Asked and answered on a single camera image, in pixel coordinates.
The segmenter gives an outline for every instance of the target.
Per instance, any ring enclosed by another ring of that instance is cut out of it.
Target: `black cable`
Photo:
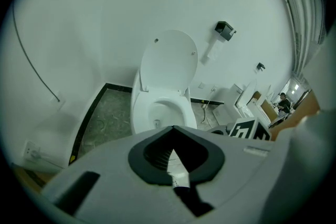
[[[19,36],[19,32],[17,30],[17,26],[16,26],[16,20],[15,20],[15,14],[14,14],[14,1],[12,3],[12,11],[13,11],[13,20],[14,20],[14,27],[15,27],[15,32],[16,32],[16,35],[17,35],[17,38],[19,40],[19,43],[20,43],[20,46],[21,46],[21,49],[23,51],[23,53],[25,54],[31,68],[34,70],[35,74],[38,76],[38,78],[40,79],[40,81],[44,84],[44,86],[49,90],[49,92],[52,93],[52,95],[57,99],[58,102],[60,102],[60,100],[58,99],[58,97],[53,93],[53,91],[51,91],[51,89],[48,87],[48,85],[45,84],[45,82],[43,81],[43,79],[41,78],[41,76],[37,73],[35,67],[33,66],[33,64],[31,63],[28,55],[27,55],[27,52],[25,50],[25,48],[23,47],[22,45],[22,42],[21,42],[21,39],[20,39],[20,36]]]

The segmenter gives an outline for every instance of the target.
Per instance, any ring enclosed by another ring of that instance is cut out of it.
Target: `toilet lid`
[[[198,54],[186,33],[168,30],[155,36],[143,54],[140,78],[144,91],[161,88],[184,93],[193,80]]]
[[[257,80],[253,80],[249,83],[245,91],[239,97],[236,105],[238,108],[242,108],[243,106],[247,105],[247,103],[251,100],[253,94],[255,93],[257,86]]]

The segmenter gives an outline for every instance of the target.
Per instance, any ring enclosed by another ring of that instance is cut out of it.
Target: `toilet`
[[[257,80],[253,80],[243,91],[234,84],[225,94],[224,104],[219,105],[213,111],[217,122],[220,125],[227,125],[236,122],[239,118],[253,118],[254,115],[247,107],[247,103],[255,93],[256,86]]]
[[[186,33],[168,30],[151,40],[134,79],[132,134],[172,125],[197,128],[189,90],[197,63],[195,42]]]

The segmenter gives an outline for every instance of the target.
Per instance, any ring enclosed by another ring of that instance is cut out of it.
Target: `tile floor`
[[[98,103],[85,130],[78,152],[78,158],[95,147],[131,134],[130,126],[131,94],[115,90],[106,90]],[[212,111],[216,105],[209,105],[206,109],[207,119],[204,118],[202,104],[192,103],[197,128],[207,131],[218,126]]]

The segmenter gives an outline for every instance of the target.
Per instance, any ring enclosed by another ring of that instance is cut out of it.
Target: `wall outlet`
[[[200,89],[204,89],[205,88],[205,84],[203,82],[201,82],[201,84],[198,86]]]
[[[56,99],[55,96],[52,96],[51,99],[50,99],[50,103],[58,110],[60,110],[62,108],[62,106],[64,105],[65,103],[65,98],[64,96],[62,95],[62,93],[60,91],[56,91],[55,92],[55,95],[57,96],[57,98],[59,99],[59,102],[58,100]]]
[[[24,151],[23,151],[23,157],[25,159],[28,159],[32,162],[36,162],[36,158],[34,158],[31,154],[32,154],[32,151],[37,151],[39,152],[40,151],[40,147],[35,145],[32,141],[30,140],[27,140],[26,141],[26,144],[25,144],[25,147],[24,147]]]

